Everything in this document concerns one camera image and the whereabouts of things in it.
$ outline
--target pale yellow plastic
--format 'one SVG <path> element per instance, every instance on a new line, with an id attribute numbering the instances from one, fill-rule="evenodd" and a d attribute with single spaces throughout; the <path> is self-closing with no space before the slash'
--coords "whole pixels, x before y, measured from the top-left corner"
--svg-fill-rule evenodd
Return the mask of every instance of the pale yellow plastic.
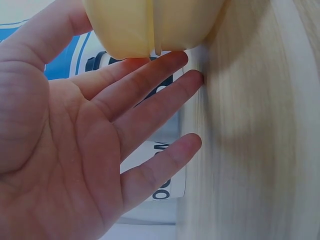
<path id="1" fill-rule="evenodd" d="M 122 60 L 197 46 L 214 24 L 215 1 L 83 0 L 83 4 L 103 47 Z"/>

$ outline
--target skin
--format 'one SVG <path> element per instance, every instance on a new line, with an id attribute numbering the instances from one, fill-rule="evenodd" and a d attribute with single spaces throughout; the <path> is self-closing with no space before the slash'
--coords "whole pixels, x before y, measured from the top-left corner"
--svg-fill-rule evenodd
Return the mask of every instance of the skin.
<path id="1" fill-rule="evenodd" d="M 188 134 L 120 174 L 203 79 L 187 72 L 135 108 L 188 62 L 185 53 L 49 82 L 45 64 L 91 30 L 79 0 L 56 0 L 0 44 L 0 239 L 98 239 L 201 147 Z"/>

